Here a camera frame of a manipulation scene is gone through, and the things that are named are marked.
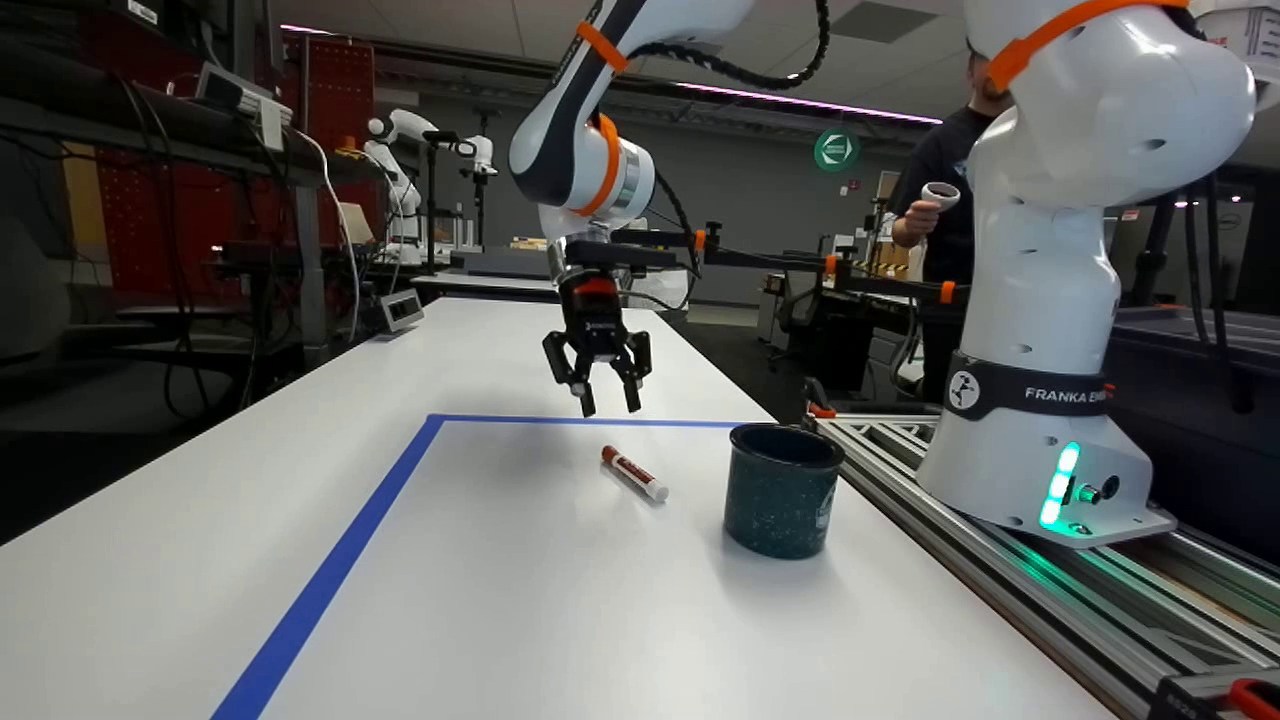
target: dark gray cup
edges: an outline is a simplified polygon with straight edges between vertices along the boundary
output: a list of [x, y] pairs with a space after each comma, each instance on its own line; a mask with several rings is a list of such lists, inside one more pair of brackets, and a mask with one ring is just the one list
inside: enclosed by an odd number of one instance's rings
[[742, 425], [730, 435], [726, 533], [762, 555], [816, 555], [828, 539], [839, 448], [782, 425]]

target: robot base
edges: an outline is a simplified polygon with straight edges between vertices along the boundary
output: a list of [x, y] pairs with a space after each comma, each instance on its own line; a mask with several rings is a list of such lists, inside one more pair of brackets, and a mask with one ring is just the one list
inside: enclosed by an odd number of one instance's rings
[[944, 417], [919, 467], [939, 504], [1069, 548], [1163, 538], [1154, 461], [1109, 417]]

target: pen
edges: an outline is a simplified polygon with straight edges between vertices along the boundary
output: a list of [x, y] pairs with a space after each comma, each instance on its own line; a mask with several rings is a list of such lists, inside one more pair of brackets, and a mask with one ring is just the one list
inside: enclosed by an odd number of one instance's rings
[[612, 477], [646, 493], [653, 504], [670, 499], [670, 489], [655, 477], [648, 477], [639, 463], [624, 461], [624, 451], [615, 451], [612, 444], [601, 448], [601, 461], [606, 467], [612, 467]]

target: wire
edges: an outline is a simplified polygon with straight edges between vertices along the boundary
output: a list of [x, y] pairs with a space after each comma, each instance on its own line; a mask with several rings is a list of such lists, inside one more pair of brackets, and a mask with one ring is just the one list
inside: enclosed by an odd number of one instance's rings
[[344, 228], [344, 206], [339, 206], [339, 197], [336, 197], [336, 187], [333, 187], [330, 152], [321, 149], [318, 137], [309, 137], [309, 132], [296, 132], [296, 137], [299, 137], [304, 145], [312, 145], [318, 155], [321, 155], [321, 178], [325, 178], [325, 193], [330, 193], [333, 211], [336, 211], [336, 233], [344, 238], [344, 250], [349, 250], [349, 259], [351, 259], [351, 329], [349, 329], [349, 341], [357, 341], [357, 338], [359, 338], [359, 266], [357, 266], [357, 243], [351, 243], [351, 238], [349, 238], [349, 228]]
[[1192, 315], [1197, 315], [1197, 338], [1202, 346], [1207, 346], [1207, 334], [1205, 334], [1205, 289], [1202, 289], [1202, 233], [1197, 233], [1197, 197], [1186, 201], [1186, 241], [1188, 241], [1188, 286], [1192, 286]]
[[1215, 350], [1227, 355], [1231, 354], [1231, 341], [1227, 341], [1227, 289], [1224, 289], [1224, 276], [1221, 276], [1221, 259], [1224, 259], [1224, 250], [1221, 250], [1221, 218], [1215, 218], [1215, 185], [1207, 185], [1207, 305], [1213, 305], [1213, 341]]
[[[159, 163], [154, 163], [154, 187], [158, 187], [158, 201], [159, 201], [159, 223], [166, 223], [166, 259], [169, 259], [169, 276], [173, 276], [173, 291], [176, 291], [176, 311], [181, 311], [181, 341], [176, 341], [176, 355], [190, 355], [192, 360], [192, 379], [196, 379], [196, 393], [201, 393], [201, 405], [205, 412], [214, 412], [214, 402], [207, 402], [207, 385], [205, 385], [205, 374], [196, 365], [196, 346], [192, 346], [192, 289], [190, 289], [190, 276], [181, 268], [181, 252], [176, 252], [176, 179], [173, 179], [173, 137], [159, 121], [159, 112], [150, 103], [146, 91], [134, 87], [134, 82], [115, 78], [114, 82], [126, 87], [126, 99], [142, 125], [142, 137], [146, 137], [146, 149], [154, 149], [154, 132], [159, 137]], [[176, 402], [173, 402], [173, 365], [166, 365], [166, 405], [176, 419], [186, 425], [196, 425], [196, 417], [181, 412]]]
[[758, 86], [758, 87], [782, 91], [782, 87], [807, 86], [816, 78], [816, 68], [824, 65], [828, 45], [831, 45], [831, 3], [816, 0], [816, 52], [801, 74], [787, 74], [787, 78], [764, 78], [764, 74], [730, 65], [730, 60], [722, 60], [711, 52], [695, 52], [695, 49], [679, 49], [679, 45], [646, 45], [646, 49], [635, 49], [635, 58], [670, 58], [670, 60], [679, 60], [679, 65], [711, 68], [711, 74], [734, 78], [742, 86]]
[[679, 308], [688, 308], [692, 289], [703, 279], [703, 266], [701, 266], [701, 257], [695, 257], [695, 238], [692, 238], [688, 211], [684, 211], [684, 206], [679, 206], [679, 197], [676, 197], [674, 179], [670, 179], [663, 171], [655, 171], [655, 185], [661, 185], [661, 187], [663, 187], [663, 197], [674, 201], [676, 219], [679, 219], [679, 233], [684, 233], [684, 250], [688, 250], [688, 289], [684, 289]]

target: blue tape line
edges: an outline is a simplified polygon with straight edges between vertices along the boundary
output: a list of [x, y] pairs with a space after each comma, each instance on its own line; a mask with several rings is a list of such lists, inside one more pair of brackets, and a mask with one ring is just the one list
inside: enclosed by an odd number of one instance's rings
[[432, 442], [440, 435], [446, 419], [430, 417], [430, 425], [411, 435], [404, 458], [391, 463], [383, 485], [367, 498], [344, 538], [333, 546], [309, 589], [292, 600], [281, 615], [264, 649], [252, 658], [243, 676], [231, 683], [223, 703], [214, 714], [218, 720], [249, 720], [264, 718], [267, 702], [278, 696], [281, 679], [289, 676], [292, 659], [304, 652], [309, 638], [318, 634], [321, 615], [330, 613], [333, 598], [344, 589], [349, 571], [357, 570], [359, 554], [367, 548], [372, 533], [391, 511], [401, 489], [411, 482], [411, 467], [430, 458]]
[[344, 538], [321, 561], [318, 578], [304, 593], [289, 606], [264, 649], [249, 659], [241, 679], [230, 690], [218, 720], [258, 720], [274, 703], [278, 690], [286, 683], [292, 659], [312, 642], [321, 615], [330, 613], [333, 598], [351, 578], [359, 554], [367, 548], [372, 533], [388, 519], [398, 498], [411, 482], [415, 463], [432, 451], [446, 425], [601, 425], [601, 428], [738, 428], [734, 419], [580, 419], [580, 417], [430, 417], [401, 461], [388, 467], [379, 489], [367, 504], [351, 518]]

